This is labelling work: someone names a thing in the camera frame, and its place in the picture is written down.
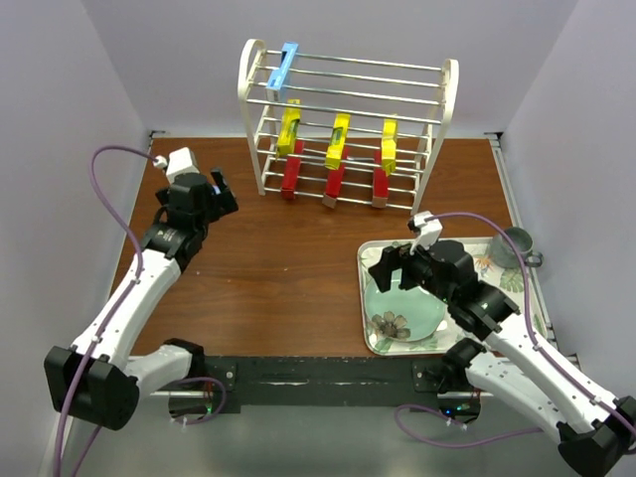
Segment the red toothpaste box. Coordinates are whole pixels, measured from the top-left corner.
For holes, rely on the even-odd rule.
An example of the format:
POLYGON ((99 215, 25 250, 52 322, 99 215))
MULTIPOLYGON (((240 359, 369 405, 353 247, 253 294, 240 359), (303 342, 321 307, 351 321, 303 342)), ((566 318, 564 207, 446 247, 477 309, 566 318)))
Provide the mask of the red toothpaste box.
POLYGON ((286 165, 280 188, 280 194, 284 200, 291 201, 295 199, 300 166, 302 163, 300 155, 304 152, 304 145, 305 142, 303 140, 297 140, 292 152, 286 156, 286 165))
POLYGON ((373 172, 373 195, 372 206, 377 209, 385 208, 389 198, 389 178, 382 168, 382 153, 376 150, 374 153, 374 163, 377 167, 373 172))
POLYGON ((322 203, 328 208, 334 209, 337 205, 346 171, 348 154, 349 147, 345 146, 343 149, 339 168, 336 170, 331 170, 327 176, 327 182, 323 194, 322 203))

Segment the yellow toothpaste box edge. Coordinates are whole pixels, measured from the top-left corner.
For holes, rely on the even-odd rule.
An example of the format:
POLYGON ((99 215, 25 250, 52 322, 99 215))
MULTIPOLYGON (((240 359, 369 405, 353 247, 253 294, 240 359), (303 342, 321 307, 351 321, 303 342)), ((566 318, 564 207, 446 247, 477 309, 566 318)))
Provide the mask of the yellow toothpaste box edge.
POLYGON ((276 156, 285 157, 294 152, 297 128, 301 120, 299 99, 289 99, 281 118, 281 128, 276 143, 276 156))

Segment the yellow toothpaste box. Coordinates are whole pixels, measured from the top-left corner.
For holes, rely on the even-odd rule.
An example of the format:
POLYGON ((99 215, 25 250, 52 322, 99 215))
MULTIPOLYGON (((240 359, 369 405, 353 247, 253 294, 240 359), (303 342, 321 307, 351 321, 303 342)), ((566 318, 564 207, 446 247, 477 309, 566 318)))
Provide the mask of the yellow toothpaste box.
POLYGON ((381 139, 381 166, 387 176, 397 168, 398 121, 386 118, 381 139))
POLYGON ((336 170, 339 168, 343 149, 346 144, 350 119, 351 116, 347 113, 338 113, 335 117, 325 156, 325 167, 328 170, 336 170))

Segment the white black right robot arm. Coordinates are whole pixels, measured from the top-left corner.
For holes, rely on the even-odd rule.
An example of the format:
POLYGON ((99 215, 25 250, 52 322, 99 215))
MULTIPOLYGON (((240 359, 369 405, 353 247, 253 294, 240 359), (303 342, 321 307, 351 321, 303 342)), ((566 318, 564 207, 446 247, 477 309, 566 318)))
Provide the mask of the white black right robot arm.
POLYGON ((445 383, 503 401, 555 442, 578 475, 604 476, 634 454, 634 397, 594 384, 527 323, 512 298, 479 276, 461 242, 387 246, 369 274, 381 292, 396 284, 442 301, 469 334, 442 358, 445 383))

